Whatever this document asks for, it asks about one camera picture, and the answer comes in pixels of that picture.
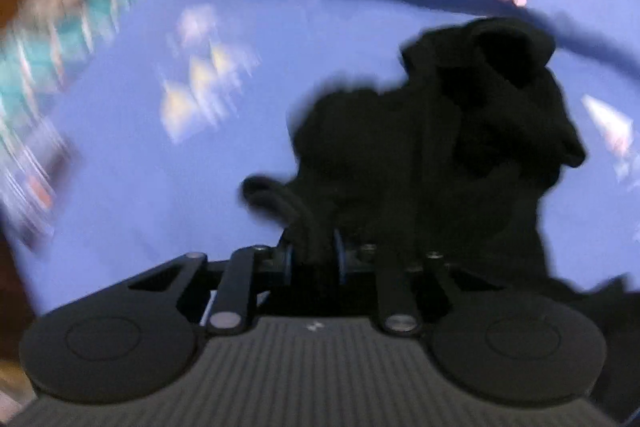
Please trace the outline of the blue printed bedsheet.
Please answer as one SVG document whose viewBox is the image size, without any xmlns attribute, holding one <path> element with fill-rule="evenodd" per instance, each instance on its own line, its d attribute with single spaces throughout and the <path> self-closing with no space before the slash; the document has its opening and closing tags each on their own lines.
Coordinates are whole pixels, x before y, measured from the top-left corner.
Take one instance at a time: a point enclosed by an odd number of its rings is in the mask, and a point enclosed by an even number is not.
<svg viewBox="0 0 640 427">
<path fill-rule="evenodd" d="M 288 118 L 332 78 L 401 80 L 427 28 L 523 17 L 554 35 L 551 68 L 588 150 L 542 205 L 551 270 L 582 289 L 639 277 L 639 0 L 138 0 L 35 139 L 70 157 L 32 243 L 8 235 L 48 312 L 189 251 L 272 243 L 240 182 L 288 176 Z"/>
</svg>

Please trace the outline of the teal patterned pillow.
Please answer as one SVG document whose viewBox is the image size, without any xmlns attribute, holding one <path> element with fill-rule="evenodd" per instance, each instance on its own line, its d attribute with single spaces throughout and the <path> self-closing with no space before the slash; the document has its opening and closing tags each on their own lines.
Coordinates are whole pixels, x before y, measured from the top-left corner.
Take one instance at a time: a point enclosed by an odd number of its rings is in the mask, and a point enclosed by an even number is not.
<svg viewBox="0 0 640 427">
<path fill-rule="evenodd" d="M 17 144 L 46 115 L 134 0 L 21 0 L 1 29 L 1 141 Z"/>
</svg>

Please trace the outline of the black pants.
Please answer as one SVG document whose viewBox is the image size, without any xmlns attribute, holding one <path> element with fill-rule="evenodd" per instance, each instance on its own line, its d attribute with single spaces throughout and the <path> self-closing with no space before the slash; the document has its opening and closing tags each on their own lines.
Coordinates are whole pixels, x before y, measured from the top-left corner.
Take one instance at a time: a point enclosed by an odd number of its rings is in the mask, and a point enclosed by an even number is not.
<svg viewBox="0 0 640 427">
<path fill-rule="evenodd" d="M 514 405 L 589 395 L 639 410 L 639 296 L 576 291 L 548 271 L 541 199 L 587 157 L 549 63 L 552 35 L 491 17 L 425 31 L 397 87 L 342 86 L 291 132 L 296 175 L 249 176 L 245 204 L 282 223 L 304 299 L 338 277 L 343 241 L 381 282 L 381 322 L 416 320 L 437 366 Z"/>
</svg>

